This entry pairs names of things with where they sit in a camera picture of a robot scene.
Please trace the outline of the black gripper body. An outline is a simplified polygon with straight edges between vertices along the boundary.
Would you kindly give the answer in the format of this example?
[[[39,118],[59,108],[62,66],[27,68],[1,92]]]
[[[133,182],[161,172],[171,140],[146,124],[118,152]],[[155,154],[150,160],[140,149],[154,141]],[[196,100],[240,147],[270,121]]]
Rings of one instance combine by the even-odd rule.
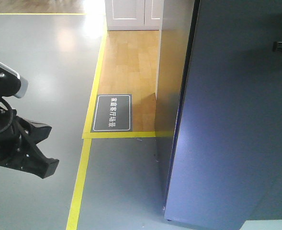
[[[9,103],[0,99],[0,166],[22,168],[23,158],[33,152],[33,121],[17,115]]]

